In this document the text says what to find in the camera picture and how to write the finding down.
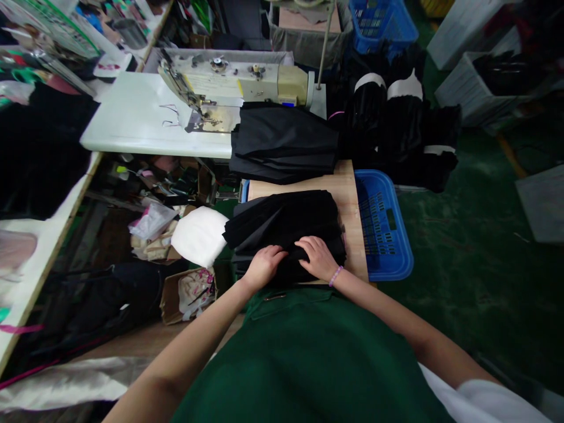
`hand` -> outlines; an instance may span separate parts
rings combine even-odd
[[[325,242],[318,237],[303,237],[294,244],[302,247],[310,259],[309,263],[305,260],[300,260],[301,266],[313,276],[329,282],[339,268],[339,265]]]
[[[253,257],[249,269],[241,279],[254,293],[263,288],[276,274],[276,269],[287,251],[282,251],[280,246],[268,246],[259,250]]]

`bracelet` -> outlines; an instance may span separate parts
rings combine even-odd
[[[337,269],[337,271],[335,272],[335,274],[333,275],[333,277],[331,278],[331,280],[329,281],[329,286],[332,287],[333,283],[335,282],[335,279],[337,279],[337,276],[339,276],[339,273],[341,273],[341,270],[343,270],[342,266],[339,266],[339,268]]]

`metal pole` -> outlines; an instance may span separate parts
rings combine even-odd
[[[323,50],[321,50],[321,63],[319,65],[319,76],[317,77],[317,86],[315,89],[321,89],[321,74],[323,73],[323,64],[325,62],[325,50],[327,49],[327,40],[329,39],[329,27],[331,26],[331,18],[333,17],[333,11],[335,10],[335,3],[337,0],[331,0],[331,6],[329,7],[329,16],[327,17],[327,26],[325,27],[325,38],[323,39]]]

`green shirt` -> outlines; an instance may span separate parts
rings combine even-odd
[[[452,422],[405,338],[326,288],[265,291],[173,422]]]

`blue crate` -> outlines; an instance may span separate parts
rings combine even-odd
[[[371,282],[407,278],[413,253],[395,194],[394,184],[379,170],[355,170],[364,249]]]
[[[419,38],[402,0],[350,0],[348,7],[354,24],[354,48],[360,54],[377,51],[387,39],[391,60]]]

